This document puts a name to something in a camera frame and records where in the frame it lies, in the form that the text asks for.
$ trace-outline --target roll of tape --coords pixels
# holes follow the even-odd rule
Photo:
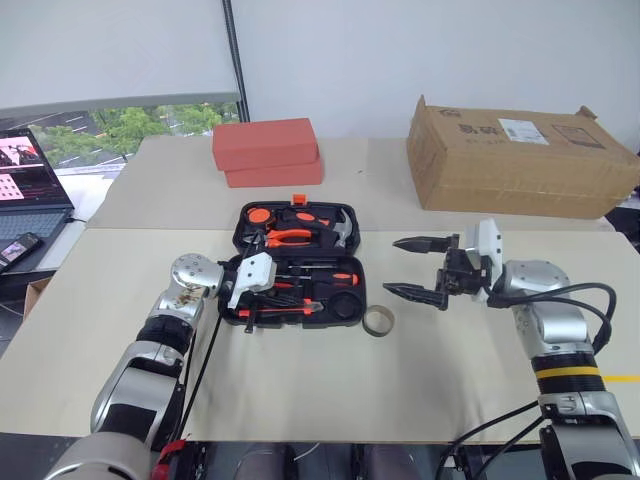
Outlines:
[[[371,305],[362,318],[365,332],[374,337],[384,337],[396,323],[393,312],[382,305]]]

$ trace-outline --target smartphone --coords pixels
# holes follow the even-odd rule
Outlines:
[[[35,233],[21,235],[0,252],[0,273],[10,269],[40,245],[42,240]]]

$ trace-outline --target table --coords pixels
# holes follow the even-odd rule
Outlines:
[[[348,203],[364,231],[461,230],[480,213],[429,212],[420,207],[405,139],[319,139],[325,161],[322,185],[227,187],[216,170],[210,137],[147,137],[120,173],[96,214],[94,228],[232,230],[241,205],[287,200]],[[503,230],[610,230],[605,220],[494,215]]]
[[[74,218],[88,220],[103,202],[113,179],[103,175],[66,175],[59,177],[75,210]],[[85,230],[83,222],[73,222],[64,226],[53,245],[38,262],[34,271],[56,270]]]
[[[190,439],[446,442],[536,398],[510,312],[466,297],[440,312],[382,289],[383,281],[434,284],[442,256],[390,246],[406,233],[365,232],[357,252],[368,303],[396,315],[387,337],[371,337],[359,325],[246,335],[223,323],[185,430]],[[505,259],[548,259],[573,282],[617,290],[613,339],[598,361],[604,375],[638,375],[640,257],[626,239],[613,232],[503,233]],[[216,260],[235,253],[228,231],[88,229],[0,361],[0,411],[9,412],[0,416],[0,431],[86,435],[96,394],[167,286],[171,262],[187,251]],[[576,298],[604,307],[600,295]],[[202,319],[190,385],[214,311],[215,302]],[[607,386],[631,434],[640,436],[640,384]],[[475,440],[503,442],[533,415]]]

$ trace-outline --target laptop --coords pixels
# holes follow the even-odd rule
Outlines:
[[[28,128],[0,131],[0,250],[31,232],[43,244],[6,273],[33,270],[73,212],[73,204]]]

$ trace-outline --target green foliage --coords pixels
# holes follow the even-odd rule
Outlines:
[[[75,165],[94,165],[95,154],[91,152],[101,148],[98,138],[88,133],[73,133],[71,127],[49,127],[43,129],[38,125],[31,125],[40,147],[45,151],[47,159],[54,168],[61,160],[79,156]]]
[[[169,127],[156,114],[157,107],[149,113],[141,107],[112,108],[91,113],[104,135],[102,145],[120,155],[135,153],[147,135],[169,133]]]
[[[91,152],[99,149],[115,155],[135,154],[144,137],[149,135],[202,135],[221,123],[238,121],[233,103],[108,108],[90,114],[102,132],[96,136],[74,133],[66,126],[30,126],[54,168],[64,167],[61,161],[78,156],[73,166],[95,165],[99,153]]]
[[[176,122],[177,129],[182,134],[202,135],[211,131],[222,122],[222,115],[211,105],[176,105],[170,107]]]

